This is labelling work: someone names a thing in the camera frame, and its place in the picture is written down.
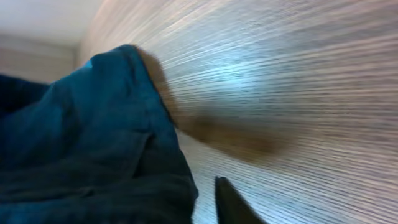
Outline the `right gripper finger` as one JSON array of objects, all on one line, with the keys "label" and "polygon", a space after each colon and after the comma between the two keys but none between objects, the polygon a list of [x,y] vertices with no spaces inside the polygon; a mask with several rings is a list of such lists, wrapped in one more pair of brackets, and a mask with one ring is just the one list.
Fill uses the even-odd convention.
[{"label": "right gripper finger", "polygon": [[215,177],[218,224],[267,224],[226,177]]}]

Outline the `dark blue shorts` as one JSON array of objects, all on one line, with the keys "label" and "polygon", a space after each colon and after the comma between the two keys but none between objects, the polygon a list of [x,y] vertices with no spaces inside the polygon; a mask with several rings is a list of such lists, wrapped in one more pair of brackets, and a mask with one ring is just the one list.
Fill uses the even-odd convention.
[{"label": "dark blue shorts", "polygon": [[134,46],[51,84],[1,77],[2,223],[191,223],[197,195]]}]

